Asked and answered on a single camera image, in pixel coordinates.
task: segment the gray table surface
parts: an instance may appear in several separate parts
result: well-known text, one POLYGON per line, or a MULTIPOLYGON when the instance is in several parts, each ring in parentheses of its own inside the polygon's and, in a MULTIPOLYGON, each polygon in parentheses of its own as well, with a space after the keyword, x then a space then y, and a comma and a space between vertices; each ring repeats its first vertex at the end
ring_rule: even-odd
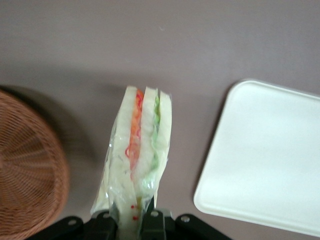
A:
POLYGON ((71 166, 60 218, 90 218, 126 86, 150 86, 173 106, 158 207, 192 213, 234 240, 318 239, 193 203, 226 93, 243 78, 320 95, 320 1, 0 2, 0 84, 49 113, 71 166))

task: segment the tomato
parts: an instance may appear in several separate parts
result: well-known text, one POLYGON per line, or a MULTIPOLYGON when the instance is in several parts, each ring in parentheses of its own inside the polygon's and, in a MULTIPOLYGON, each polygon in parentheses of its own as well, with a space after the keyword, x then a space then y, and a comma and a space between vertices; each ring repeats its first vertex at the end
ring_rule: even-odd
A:
POLYGON ((144 100, 144 93, 141 90, 136 91, 135 104, 133 107, 132 119, 131 119, 131 131, 129 146, 125 150, 125 155, 130 161, 130 170, 134 170, 139 154, 140 154, 140 140, 141 140, 141 116, 142 116, 142 104, 144 100))

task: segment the metal screw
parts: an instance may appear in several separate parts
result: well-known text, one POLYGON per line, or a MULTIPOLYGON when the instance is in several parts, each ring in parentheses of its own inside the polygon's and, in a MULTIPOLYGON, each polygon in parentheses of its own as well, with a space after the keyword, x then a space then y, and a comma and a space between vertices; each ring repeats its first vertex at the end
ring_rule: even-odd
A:
POLYGON ((190 217, 184 215, 184 216, 181 217, 181 221, 184 222, 184 223, 188 223, 188 222, 190 222, 190 217))
POLYGON ((77 223, 77 220, 72 219, 72 220, 70 220, 70 221, 68 222, 68 225, 69 225, 69 226, 72 226, 72 225, 75 225, 76 223, 77 223))
POLYGON ((104 219, 107 219, 108 217, 110 217, 109 213, 106 212, 105 214, 103 214, 104 219))
POLYGON ((159 213, 158 213, 157 211, 152 211, 152 212, 150 213, 150 215, 151 215, 152 217, 158 217, 159 213))

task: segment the wrapped sandwich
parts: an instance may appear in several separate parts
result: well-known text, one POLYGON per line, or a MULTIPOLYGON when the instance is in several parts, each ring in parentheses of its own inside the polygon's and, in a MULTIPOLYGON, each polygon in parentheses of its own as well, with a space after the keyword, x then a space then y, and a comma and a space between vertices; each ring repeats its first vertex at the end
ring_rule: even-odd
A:
POLYGON ((166 93, 128 86, 112 128, 103 178, 91 213, 109 209, 120 240, 137 239, 165 170, 172 127, 166 93))

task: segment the sandwich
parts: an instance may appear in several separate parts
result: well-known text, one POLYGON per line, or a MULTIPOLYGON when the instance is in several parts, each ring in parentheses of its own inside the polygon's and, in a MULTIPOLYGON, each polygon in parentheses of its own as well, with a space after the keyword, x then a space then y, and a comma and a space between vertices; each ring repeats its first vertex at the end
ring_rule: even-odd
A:
POLYGON ((139 235, 143 214, 157 194, 167 164, 171 127, 168 94, 149 87, 144 93, 133 86, 126 88, 95 203, 95 208, 109 208, 120 240, 139 235))

